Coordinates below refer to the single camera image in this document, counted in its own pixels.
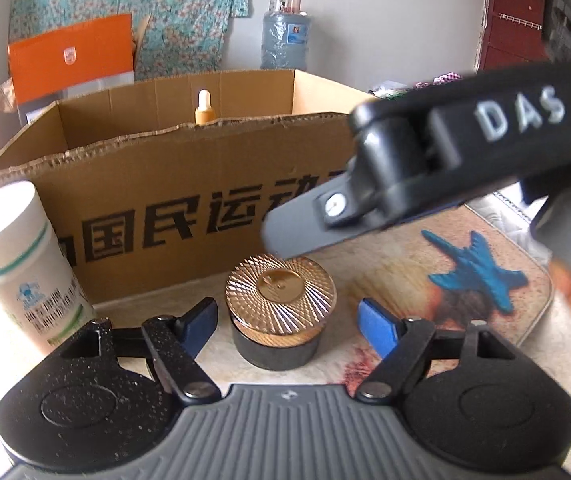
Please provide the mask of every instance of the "cardboard box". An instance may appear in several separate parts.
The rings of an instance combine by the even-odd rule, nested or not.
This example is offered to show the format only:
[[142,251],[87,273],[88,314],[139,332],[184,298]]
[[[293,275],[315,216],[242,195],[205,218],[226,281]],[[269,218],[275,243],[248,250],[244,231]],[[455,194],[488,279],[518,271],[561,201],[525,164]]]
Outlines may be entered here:
[[[195,126],[200,89],[221,119]],[[232,269],[265,213],[341,172],[372,96],[305,72],[145,81],[51,105],[0,151],[31,180],[93,302]]]
[[74,23],[8,46],[22,126],[51,102],[134,81],[132,16]]

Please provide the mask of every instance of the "black round pad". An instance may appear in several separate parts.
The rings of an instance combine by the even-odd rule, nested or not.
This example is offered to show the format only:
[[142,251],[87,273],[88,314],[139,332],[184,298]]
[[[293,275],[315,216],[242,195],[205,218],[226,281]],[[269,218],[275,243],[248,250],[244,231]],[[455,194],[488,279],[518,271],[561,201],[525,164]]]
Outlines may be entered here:
[[0,435],[15,461],[61,473],[102,470],[152,449],[175,412],[162,388],[115,365],[58,360],[0,402]]
[[96,384],[64,386],[47,394],[41,413],[47,421],[62,428],[86,428],[108,418],[117,405],[109,389]]
[[416,439],[448,462],[491,473],[561,463],[571,446],[571,398],[536,365],[463,362],[419,383],[403,404]]

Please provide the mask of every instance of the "black container base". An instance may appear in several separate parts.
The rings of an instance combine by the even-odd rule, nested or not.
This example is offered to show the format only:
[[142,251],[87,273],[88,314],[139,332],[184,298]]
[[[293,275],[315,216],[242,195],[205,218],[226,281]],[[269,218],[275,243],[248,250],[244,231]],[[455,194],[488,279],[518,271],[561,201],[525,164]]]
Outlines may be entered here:
[[247,338],[232,323],[232,339],[239,354],[251,365],[264,370],[285,371],[299,368],[312,359],[319,348],[321,333],[308,342],[288,348],[274,348],[254,342]]

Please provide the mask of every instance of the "wooden door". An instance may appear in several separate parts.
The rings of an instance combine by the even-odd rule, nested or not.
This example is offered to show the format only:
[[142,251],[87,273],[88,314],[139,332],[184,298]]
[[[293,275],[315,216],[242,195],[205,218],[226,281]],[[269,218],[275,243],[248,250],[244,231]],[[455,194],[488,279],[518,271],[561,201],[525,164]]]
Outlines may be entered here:
[[547,59],[543,7],[544,0],[489,0],[480,70]]

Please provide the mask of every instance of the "white supplement bottle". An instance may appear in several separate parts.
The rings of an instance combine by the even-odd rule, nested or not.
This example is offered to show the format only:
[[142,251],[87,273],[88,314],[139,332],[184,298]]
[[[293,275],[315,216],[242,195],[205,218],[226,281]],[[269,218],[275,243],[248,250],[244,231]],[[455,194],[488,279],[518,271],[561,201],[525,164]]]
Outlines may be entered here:
[[25,180],[0,188],[0,307],[43,352],[95,317]]

